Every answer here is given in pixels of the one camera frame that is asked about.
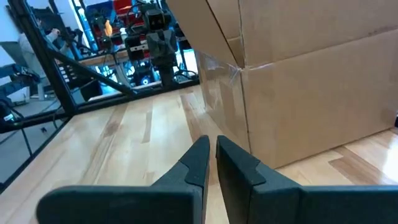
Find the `person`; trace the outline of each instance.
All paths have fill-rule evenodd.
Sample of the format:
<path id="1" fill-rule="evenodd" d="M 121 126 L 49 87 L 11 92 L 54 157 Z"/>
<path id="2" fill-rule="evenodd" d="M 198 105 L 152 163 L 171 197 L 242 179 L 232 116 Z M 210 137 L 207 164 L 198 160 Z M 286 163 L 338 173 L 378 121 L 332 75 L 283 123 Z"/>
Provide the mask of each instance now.
<path id="1" fill-rule="evenodd" d="M 42 28 L 42 21 L 40 19 L 36 20 L 37 24 L 39 25 L 39 28 Z M 55 41 L 60 35 L 60 31 L 58 29 L 52 29 L 51 33 L 46 35 L 46 38 L 49 40 L 49 42 Z M 18 40 L 19 46 L 21 47 L 22 50 L 22 56 L 26 61 L 27 66 L 38 76 L 40 76 L 41 82 L 37 85 L 37 92 L 39 95 L 40 100 L 44 100 L 44 88 L 43 86 L 49 85 L 49 81 L 47 80 L 47 76 L 35 54 L 33 51 L 33 48 L 29 42 L 29 40 L 26 37 L 25 33 L 22 33 L 19 36 Z M 68 51 L 69 47 L 65 43 L 65 45 L 60 49 L 61 53 L 66 54 Z"/>

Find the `hardwood floor plank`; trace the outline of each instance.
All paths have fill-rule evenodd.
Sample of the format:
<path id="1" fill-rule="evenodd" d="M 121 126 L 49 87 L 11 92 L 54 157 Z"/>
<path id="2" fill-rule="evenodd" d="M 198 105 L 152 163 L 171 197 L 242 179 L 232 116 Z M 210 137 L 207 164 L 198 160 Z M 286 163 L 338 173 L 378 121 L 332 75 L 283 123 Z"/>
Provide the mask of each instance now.
<path id="1" fill-rule="evenodd" d="M 119 130 L 121 121 L 126 112 L 127 104 L 116 106 L 106 123 L 103 132 L 99 136 L 99 141 L 93 149 L 88 169 L 81 177 L 78 184 L 93 185 L 98 181 L 102 167 L 106 164 L 106 157 L 112 148 L 114 137 Z"/>
<path id="2" fill-rule="evenodd" d="M 118 132 L 101 170 L 99 185 L 146 185 L 143 178 L 149 163 L 149 142 L 142 143 L 148 129 L 148 114 L 152 112 L 153 98 L 127 104 Z"/>
<path id="3" fill-rule="evenodd" d="M 154 173 L 155 182 L 181 158 L 193 142 L 179 91 L 154 97 L 152 116 L 147 171 Z"/>
<path id="4" fill-rule="evenodd" d="M 329 164 L 342 173 L 355 185 L 386 185 L 398 184 L 384 174 L 372 164 L 368 163 L 357 154 L 345 147 L 334 149 L 343 157 L 329 162 Z"/>
<path id="5" fill-rule="evenodd" d="M 335 151 L 327 151 L 278 168 L 277 171 L 301 185 L 352 185 L 349 179 L 329 164 L 329 161 L 341 157 Z"/>
<path id="6" fill-rule="evenodd" d="M 379 169 L 385 177 L 398 182 L 398 135 L 384 131 L 345 147 Z"/>
<path id="7" fill-rule="evenodd" d="M 394 134 L 398 134 L 398 128 L 391 128 L 390 131 Z"/>
<path id="8" fill-rule="evenodd" d="M 180 97 L 185 112 L 185 117 L 187 119 L 189 132 L 191 134 L 192 141 L 195 142 L 200 136 L 203 135 L 200 130 L 199 122 L 193 112 L 194 106 L 192 104 L 197 104 L 197 101 L 193 93 L 182 94 Z"/>

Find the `floor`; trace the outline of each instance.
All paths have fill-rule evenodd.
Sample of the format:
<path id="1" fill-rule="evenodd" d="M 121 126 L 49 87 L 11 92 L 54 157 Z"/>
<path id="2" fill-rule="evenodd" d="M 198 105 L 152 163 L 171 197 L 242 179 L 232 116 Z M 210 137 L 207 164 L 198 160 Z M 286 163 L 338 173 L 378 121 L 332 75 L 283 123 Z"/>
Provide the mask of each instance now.
<path id="1" fill-rule="evenodd" d="M 278 171 L 302 185 L 396 184 L 397 133 L 377 133 Z M 222 131 L 205 113 L 199 86 L 75 116 L 0 195 L 0 223 L 37 223 L 38 200 L 64 185 L 150 185 L 202 134 L 212 147 L 206 222 L 228 223 L 215 161 Z"/>
<path id="2" fill-rule="evenodd" d="M 80 92 L 73 94 L 77 103 L 83 102 Z M 23 116 L 31 116 L 45 111 L 56 110 L 60 106 L 57 99 L 36 100 L 30 99 L 28 104 L 14 107 Z M 56 120 L 57 126 L 61 126 L 63 121 Z M 26 136 L 32 152 L 38 148 L 56 131 L 53 122 L 25 128 Z M 29 151 L 24 141 L 22 131 L 11 131 L 0 134 L 0 183 L 5 181 L 29 158 Z"/>

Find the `white wall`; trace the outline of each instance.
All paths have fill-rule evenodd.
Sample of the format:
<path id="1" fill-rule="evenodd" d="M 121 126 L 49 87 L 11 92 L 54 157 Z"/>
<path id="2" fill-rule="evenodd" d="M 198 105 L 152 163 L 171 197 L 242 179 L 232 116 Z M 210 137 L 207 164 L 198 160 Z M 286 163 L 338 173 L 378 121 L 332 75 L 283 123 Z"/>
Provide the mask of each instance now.
<path id="1" fill-rule="evenodd" d="M 106 2 L 109 0 L 83 0 L 83 2 L 85 3 L 86 6 L 90 6 L 90 5 L 94 5 L 94 4 L 98 4 L 101 2 Z"/>
<path id="2" fill-rule="evenodd" d="M 0 35 L 0 42 L 3 41 L 17 41 L 19 33 L 17 27 L 14 25 L 11 17 L 9 16 L 6 5 L 8 5 L 7 0 L 0 0 L 0 21 L 3 27 Z M 14 61 L 8 56 L 8 54 L 0 47 L 0 67 L 4 65 L 9 65 L 14 63 Z"/>
<path id="3" fill-rule="evenodd" d="M 55 5 L 57 5 L 60 11 L 61 18 L 65 26 L 74 29 L 79 29 L 78 18 L 75 17 L 75 10 L 70 4 L 71 0 L 55 0 Z"/>

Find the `cable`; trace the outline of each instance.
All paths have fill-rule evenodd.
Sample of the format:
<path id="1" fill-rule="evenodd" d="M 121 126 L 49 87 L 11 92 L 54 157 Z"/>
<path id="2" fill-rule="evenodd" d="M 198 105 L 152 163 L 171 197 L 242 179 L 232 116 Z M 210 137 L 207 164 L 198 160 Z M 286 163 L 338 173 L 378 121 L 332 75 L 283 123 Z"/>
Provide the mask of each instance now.
<path id="1" fill-rule="evenodd" d="M 186 75 L 186 74 L 184 74 L 183 72 L 194 73 L 194 74 L 195 74 L 194 76 L 195 76 L 196 78 L 192 78 L 190 75 Z M 176 72 L 174 73 L 174 77 L 185 77 L 185 78 L 188 79 L 188 80 L 196 80 L 196 79 L 198 79 L 198 74 L 197 74 L 196 72 L 194 72 L 194 71 L 183 70 L 183 69 L 178 68 L 178 71 L 176 71 Z"/>
<path id="2" fill-rule="evenodd" d="M 106 63 L 106 57 L 108 56 L 107 51 L 105 51 L 105 55 L 104 55 L 104 62 L 102 63 L 102 68 L 105 66 Z"/>
<path id="3" fill-rule="evenodd" d="M 132 11 L 132 9 L 134 9 L 134 8 L 137 7 L 137 6 L 141 6 L 141 5 L 143 5 L 143 4 L 146 4 L 146 3 L 143 3 L 143 2 L 138 1 L 137 4 L 131 6 L 131 8 L 128 10 L 128 12 L 127 12 L 127 14 L 126 14 L 126 23 L 127 23 L 127 24 L 126 24 L 126 27 L 129 27 L 129 26 L 130 26 L 129 14 L 130 14 L 130 12 Z"/>
<path id="4" fill-rule="evenodd" d="M 55 122 L 55 118 L 57 116 L 58 110 L 60 110 L 62 108 L 62 105 L 60 105 L 54 112 L 53 116 L 52 116 L 52 124 L 54 125 L 55 129 L 58 129 L 58 126 Z"/>

